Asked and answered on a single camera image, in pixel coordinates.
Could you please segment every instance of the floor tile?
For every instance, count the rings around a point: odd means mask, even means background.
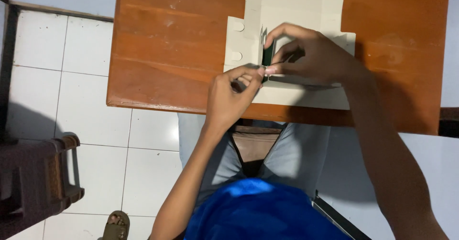
[[[67,16],[21,11],[13,63],[62,70],[66,27]]]
[[[107,107],[107,77],[63,72],[56,137],[75,133],[81,143],[127,147],[131,109]]]
[[[12,137],[54,137],[60,73],[33,67],[13,67],[6,122],[6,129]]]
[[[113,23],[69,17],[62,70],[108,76]]]
[[[46,219],[43,240],[102,239],[107,215],[61,213]]]
[[[17,233],[7,240],[42,240],[43,239],[44,220],[31,226],[30,228]]]
[[[147,240],[152,233],[155,218],[129,216],[129,222],[131,225],[129,227],[128,239]]]
[[[129,147],[178,151],[177,113],[133,109]]]
[[[178,152],[129,148],[123,211],[155,217],[181,171]]]
[[[109,215],[120,210],[127,152],[127,148],[119,147],[84,144],[77,147],[77,174],[84,197],[64,212]]]

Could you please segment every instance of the person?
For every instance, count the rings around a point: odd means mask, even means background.
[[[160,208],[150,240],[348,239],[311,206],[324,163],[326,126],[288,124],[258,178],[245,178],[227,130],[249,107],[265,74],[339,82],[351,107],[364,164],[396,239],[448,239],[432,212],[426,180],[384,111],[372,73],[320,32],[284,23],[295,38],[263,70],[237,67],[210,83],[206,115],[179,114],[183,171]],[[235,92],[239,80],[246,89]]]

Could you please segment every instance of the orange wooden table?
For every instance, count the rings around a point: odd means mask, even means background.
[[[107,105],[204,114],[245,0],[117,0]],[[399,131],[436,135],[448,0],[344,0],[341,31]],[[252,104],[243,118],[352,126],[350,111]]]

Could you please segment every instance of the blue shirt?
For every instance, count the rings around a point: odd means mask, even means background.
[[[349,239],[300,189],[247,178],[218,189],[192,215],[186,240]]]

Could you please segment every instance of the sandal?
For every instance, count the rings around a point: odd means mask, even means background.
[[[117,216],[118,222],[113,221],[112,216]],[[102,240],[126,240],[129,233],[129,217],[122,211],[114,211],[110,214],[105,225]]]

